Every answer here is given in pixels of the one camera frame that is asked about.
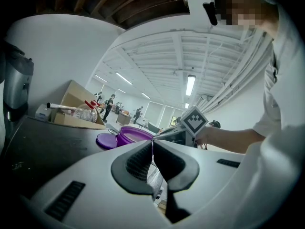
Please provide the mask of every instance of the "wooden ceiling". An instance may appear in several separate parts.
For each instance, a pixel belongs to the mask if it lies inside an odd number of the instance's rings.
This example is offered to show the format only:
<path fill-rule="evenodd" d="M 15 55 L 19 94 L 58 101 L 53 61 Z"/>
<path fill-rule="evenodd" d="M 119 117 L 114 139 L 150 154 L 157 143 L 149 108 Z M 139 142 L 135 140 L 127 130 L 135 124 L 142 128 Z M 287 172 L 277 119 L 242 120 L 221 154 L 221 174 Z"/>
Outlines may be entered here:
<path fill-rule="evenodd" d="M 34 7 L 29 6 L 19 17 L 46 13 L 77 14 L 108 21 L 125 29 L 160 17 L 189 13 L 187 0 L 27 0 L 27 2 L 33 3 Z"/>

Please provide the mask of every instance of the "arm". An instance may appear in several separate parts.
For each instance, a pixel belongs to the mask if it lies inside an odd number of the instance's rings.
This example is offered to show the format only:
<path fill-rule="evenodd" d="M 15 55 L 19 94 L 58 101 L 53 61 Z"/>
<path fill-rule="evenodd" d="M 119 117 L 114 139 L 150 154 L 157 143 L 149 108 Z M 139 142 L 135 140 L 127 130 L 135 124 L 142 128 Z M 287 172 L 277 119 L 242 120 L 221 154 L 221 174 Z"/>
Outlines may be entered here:
<path fill-rule="evenodd" d="M 264 136 L 252 129 L 227 131 L 215 127 L 206 127 L 197 135 L 197 143 L 210 144 L 225 150 L 244 154 L 250 144 L 261 142 Z"/>

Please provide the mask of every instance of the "sleeve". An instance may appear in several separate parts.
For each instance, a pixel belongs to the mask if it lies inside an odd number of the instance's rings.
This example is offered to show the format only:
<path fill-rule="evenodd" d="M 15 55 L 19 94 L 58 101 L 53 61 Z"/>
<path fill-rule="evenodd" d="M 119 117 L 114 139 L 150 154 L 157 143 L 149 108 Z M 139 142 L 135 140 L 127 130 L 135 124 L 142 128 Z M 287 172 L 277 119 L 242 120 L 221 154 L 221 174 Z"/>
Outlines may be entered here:
<path fill-rule="evenodd" d="M 265 70 L 264 79 L 264 113 L 259 122 L 252 128 L 262 136 L 268 136 L 270 133 L 281 129 L 281 112 L 274 100 L 270 89 L 274 86 L 274 77 L 271 64 Z"/>

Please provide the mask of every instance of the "ceiling light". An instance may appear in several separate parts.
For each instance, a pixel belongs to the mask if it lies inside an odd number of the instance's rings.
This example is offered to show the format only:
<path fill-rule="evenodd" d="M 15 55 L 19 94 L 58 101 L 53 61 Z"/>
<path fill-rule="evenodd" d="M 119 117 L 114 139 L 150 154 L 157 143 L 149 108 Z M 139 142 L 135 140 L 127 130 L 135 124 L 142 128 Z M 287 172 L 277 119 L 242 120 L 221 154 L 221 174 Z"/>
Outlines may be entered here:
<path fill-rule="evenodd" d="M 146 94 L 144 94 L 144 93 L 142 93 L 145 97 L 147 97 L 148 99 L 150 99 L 150 97 L 149 96 L 147 96 Z"/>
<path fill-rule="evenodd" d="M 195 80 L 196 80 L 196 76 L 189 75 L 189 77 L 187 79 L 187 87 L 186 87 L 186 93 L 185 93 L 187 96 L 191 96 L 193 88 L 194 88 Z"/>
<path fill-rule="evenodd" d="M 132 85 L 132 83 L 131 83 L 130 81 L 126 80 L 126 79 L 125 79 L 124 77 L 122 77 L 119 73 L 116 72 L 116 74 L 117 74 L 119 77 L 121 77 L 124 81 L 126 81 L 126 82 L 128 82 L 130 85 Z"/>
<path fill-rule="evenodd" d="M 98 75 L 95 75 L 97 78 L 100 78 L 101 80 L 105 81 L 103 78 L 99 77 Z"/>
<path fill-rule="evenodd" d="M 123 92 L 123 93 L 126 93 L 126 92 L 122 91 L 122 90 L 121 90 L 121 89 L 119 89 L 119 88 L 118 88 L 118 90 L 120 90 L 120 91 L 121 91 L 121 92 Z"/>

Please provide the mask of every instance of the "standing person in black clothes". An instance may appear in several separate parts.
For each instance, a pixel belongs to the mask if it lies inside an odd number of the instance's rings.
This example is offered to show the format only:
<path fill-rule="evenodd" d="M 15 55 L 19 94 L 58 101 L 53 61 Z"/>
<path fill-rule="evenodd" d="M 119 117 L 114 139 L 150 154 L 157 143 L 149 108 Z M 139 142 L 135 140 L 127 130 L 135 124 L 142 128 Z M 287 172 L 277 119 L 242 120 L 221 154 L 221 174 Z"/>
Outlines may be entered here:
<path fill-rule="evenodd" d="M 135 112 L 135 119 L 133 122 L 134 124 L 136 124 L 137 120 L 139 119 L 142 109 L 143 109 L 143 106 L 141 108 L 137 109 L 137 111 Z"/>
<path fill-rule="evenodd" d="M 106 118 L 107 118 L 107 116 L 109 115 L 112 106 L 114 106 L 114 104 L 113 104 L 114 98 L 115 98 L 115 95 L 112 94 L 112 95 L 111 95 L 111 98 L 109 98 L 109 100 L 108 100 L 108 102 L 107 102 L 106 112 L 105 112 L 105 115 L 104 115 L 104 118 L 103 118 L 103 121 L 106 122 L 106 123 L 107 123 Z"/>

